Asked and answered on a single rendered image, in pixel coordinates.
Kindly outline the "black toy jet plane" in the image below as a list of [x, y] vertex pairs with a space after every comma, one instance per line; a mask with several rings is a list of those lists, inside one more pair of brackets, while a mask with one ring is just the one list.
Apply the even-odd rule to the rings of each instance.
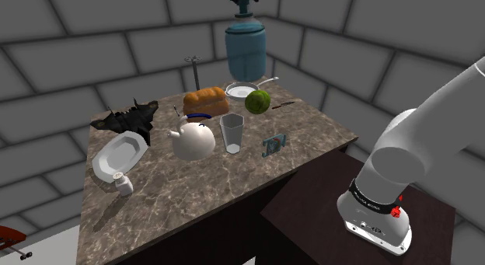
[[157, 100], [147, 104], [138, 104], [133, 98], [134, 105], [126, 110], [110, 114], [103, 119], [93, 120], [90, 126], [97, 130], [109, 130], [118, 134], [132, 131], [143, 137], [147, 146], [151, 145], [150, 130], [153, 128], [152, 121], [156, 110], [159, 108]]

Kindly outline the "white octagonal plate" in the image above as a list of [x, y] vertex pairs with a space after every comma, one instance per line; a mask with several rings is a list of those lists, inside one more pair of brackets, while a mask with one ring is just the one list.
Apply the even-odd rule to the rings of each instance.
[[125, 131], [108, 142], [92, 160], [93, 172], [103, 182], [112, 183], [113, 175], [129, 172], [148, 150], [145, 139]]

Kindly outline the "blue pump bottle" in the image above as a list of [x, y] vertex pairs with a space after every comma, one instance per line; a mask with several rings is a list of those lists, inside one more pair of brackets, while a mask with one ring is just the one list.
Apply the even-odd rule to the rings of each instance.
[[230, 0], [239, 7], [235, 20], [225, 30], [229, 71], [239, 82], [253, 82], [266, 72], [266, 30], [249, 10], [251, 1]]

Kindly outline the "green cabbage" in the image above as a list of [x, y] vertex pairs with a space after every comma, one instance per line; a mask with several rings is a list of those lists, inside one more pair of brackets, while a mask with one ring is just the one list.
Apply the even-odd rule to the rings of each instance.
[[252, 91], [245, 98], [245, 108], [252, 114], [262, 114], [270, 107], [270, 95], [263, 90]]

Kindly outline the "brown bread loaf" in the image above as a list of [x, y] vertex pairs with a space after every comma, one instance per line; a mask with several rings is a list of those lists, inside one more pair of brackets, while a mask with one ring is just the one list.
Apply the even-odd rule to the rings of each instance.
[[187, 93], [183, 98], [183, 113], [205, 113], [212, 117], [229, 112], [225, 91], [217, 86]]

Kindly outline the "clear drinking glass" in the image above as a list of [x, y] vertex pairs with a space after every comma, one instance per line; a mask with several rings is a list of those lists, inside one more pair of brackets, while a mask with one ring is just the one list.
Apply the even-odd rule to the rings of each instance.
[[225, 150], [234, 155], [241, 149], [243, 138], [244, 116], [227, 113], [220, 118], [220, 128]]

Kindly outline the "white salt shaker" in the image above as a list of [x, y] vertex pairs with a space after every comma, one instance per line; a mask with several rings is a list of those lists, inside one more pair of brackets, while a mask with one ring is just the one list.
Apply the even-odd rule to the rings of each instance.
[[122, 172], [115, 173], [113, 175], [113, 181], [121, 196], [124, 197], [134, 192], [131, 181]]

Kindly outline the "grey metal rod stand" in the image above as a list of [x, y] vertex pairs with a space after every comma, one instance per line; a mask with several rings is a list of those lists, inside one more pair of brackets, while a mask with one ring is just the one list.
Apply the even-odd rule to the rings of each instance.
[[193, 73], [194, 73], [196, 90], [200, 90], [201, 88], [200, 88], [200, 82], [199, 82], [198, 71], [197, 71], [197, 62], [201, 60], [201, 57], [194, 55], [194, 56], [185, 57], [184, 60], [187, 63], [191, 63]]

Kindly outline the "white frying pan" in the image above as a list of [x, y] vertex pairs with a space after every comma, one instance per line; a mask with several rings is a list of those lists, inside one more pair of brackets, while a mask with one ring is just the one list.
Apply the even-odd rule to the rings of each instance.
[[263, 80], [258, 84], [254, 84], [252, 82], [233, 82], [232, 84], [226, 87], [225, 94], [230, 99], [244, 102], [246, 97], [251, 92], [259, 90], [264, 83], [275, 81], [275, 80], [278, 80], [278, 77], [273, 77], [273, 78]]

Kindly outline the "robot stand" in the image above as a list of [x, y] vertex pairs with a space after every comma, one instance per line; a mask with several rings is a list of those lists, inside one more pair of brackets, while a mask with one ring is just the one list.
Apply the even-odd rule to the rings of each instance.
[[278, 240], [263, 265], [451, 265], [455, 208], [413, 187], [403, 191], [413, 237], [402, 256], [346, 230], [337, 199], [362, 166], [340, 151], [303, 165], [261, 212]]

